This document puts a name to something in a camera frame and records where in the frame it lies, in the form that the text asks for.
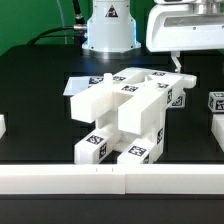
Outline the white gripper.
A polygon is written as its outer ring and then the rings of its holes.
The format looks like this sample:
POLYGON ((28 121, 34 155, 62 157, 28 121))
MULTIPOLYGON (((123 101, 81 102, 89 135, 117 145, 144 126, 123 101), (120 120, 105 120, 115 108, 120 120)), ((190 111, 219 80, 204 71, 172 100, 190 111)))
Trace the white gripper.
POLYGON ((171 52, 175 72, 179 51, 224 48, 224 0, 154 0, 148 17, 146 46, 171 52))

